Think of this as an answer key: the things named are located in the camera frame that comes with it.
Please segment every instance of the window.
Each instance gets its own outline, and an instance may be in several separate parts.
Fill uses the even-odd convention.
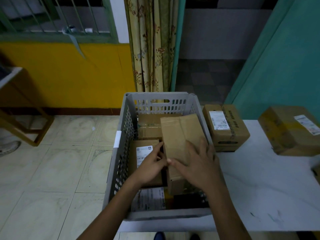
[[[0,0],[0,41],[118,43],[110,0]]]

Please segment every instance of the teal wall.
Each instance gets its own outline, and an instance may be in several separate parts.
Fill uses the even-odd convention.
[[[230,101],[242,119],[257,119],[270,105],[297,105],[320,121],[319,8],[320,0],[294,1]]]

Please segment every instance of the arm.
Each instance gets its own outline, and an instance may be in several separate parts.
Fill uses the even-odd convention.
[[[190,153],[190,165],[184,166],[175,159],[168,159],[168,163],[206,194],[219,238],[251,239],[231,201],[213,145],[208,146],[203,138],[199,154],[192,143],[186,141],[186,145]]]
[[[104,210],[94,219],[78,240],[113,240],[118,228],[125,218],[129,206],[143,184],[154,179],[167,165],[167,160],[160,152],[163,142],[143,160],[135,172],[125,181]]]

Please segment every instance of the tiled floor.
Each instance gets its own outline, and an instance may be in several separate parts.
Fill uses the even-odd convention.
[[[179,59],[176,92],[198,96],[201,105],[223,103],[245,60]]]
[[[57,116],[41,145],[0,157],[0,239],[76,239],[102,209],[118,116]],[[29,116],[19,116],[26,125]],[[32,127],[43,125],[35,118]],[[15,140],[0,129],[0,143]],[[153,239],[117,233],[114,239]],[[295,233],[250,233],[253,239],[298,239]],[[190,233],[166,233],[188,240]],[[201,239],[219,239],[216,232]]]

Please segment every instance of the dark floor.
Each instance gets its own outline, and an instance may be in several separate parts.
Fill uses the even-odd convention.
[[[223,103],[246,60],[179,59],[176,92],[194,93],[201,105]]]

